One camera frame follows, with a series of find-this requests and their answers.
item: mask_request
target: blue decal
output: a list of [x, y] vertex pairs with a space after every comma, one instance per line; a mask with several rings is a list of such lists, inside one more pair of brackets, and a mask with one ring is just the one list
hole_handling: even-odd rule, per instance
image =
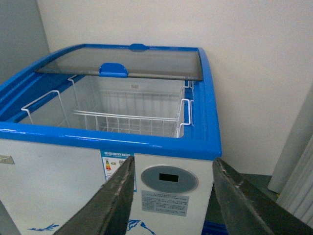
[[[135, 228], [141, 220], [131, 219], [128, 221], [127, 231], [130, 231], [132, 228]], [[148, 230], [152, 235], [156, 235], [151, 229], [149, 229], [144, 222], [141, 222], [140, 226], [146, 230]]]
[[140, 220], [131, 219], [128, 221], [127, 231], [130, 231], [132, 228], [136, 227]]
[[144, 222], [141, 222], [140, 226], [141, 226], [142, 228], [145, 228], [145, 229], [149, 230], [152, 235], [156, 235], [153, 231], [151, 231], [151, 229], [147, 228], [147, 226], [145, 225]]
[[44, 228], [44, 229], [35, 229], [35, 228], [32, 228], [32, 229], [28, 229], [28, 230], [33, 230], [33, 231], [54, 231], [53, 229], [56, 228], [56, 227], [59, 227], [58, 224], [51, 224], [49, 225], [48, 227]]

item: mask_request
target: energy label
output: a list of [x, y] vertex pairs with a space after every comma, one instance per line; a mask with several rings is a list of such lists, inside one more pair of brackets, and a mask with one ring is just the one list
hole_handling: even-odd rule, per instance
[[[124, 163], [129, 157], [133, 156], [133, 153], [120, 153], [101, 150], [102, 163], [104, 168], [104, 176], [106, 181], [117, 171], [117, 169]], [[136, 188], [136, 175], [134, 177], [134, 192]]]

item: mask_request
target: gray wall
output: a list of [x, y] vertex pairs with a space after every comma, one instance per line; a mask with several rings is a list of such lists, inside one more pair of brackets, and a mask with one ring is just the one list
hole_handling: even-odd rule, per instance
[[36, 0], [0, 2], [0, 84], [49, 53]]

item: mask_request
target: white wall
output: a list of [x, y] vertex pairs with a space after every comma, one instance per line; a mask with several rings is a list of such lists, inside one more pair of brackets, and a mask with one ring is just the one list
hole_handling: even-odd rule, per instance
[[272, 174], [312, 85], [313, 5], [251, 0], [37, 0], [51, 51], [79, 43], [203, 47], [223, 158]]

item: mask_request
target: white wire basket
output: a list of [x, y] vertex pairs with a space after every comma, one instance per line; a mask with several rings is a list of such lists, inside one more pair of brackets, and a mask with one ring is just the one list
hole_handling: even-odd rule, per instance
[[[89, 76], [77, 83], [69, 81], [70, 89], [50, 91], [25, 105], [22, 110], [28, 117], [22, 122], [174, 138], [183, 136], [183, 127], [192, 122], [191, 100], [184, 98], [191, 83]], [[57, 96], [30, 112], [29, 107], [51, 93]]]

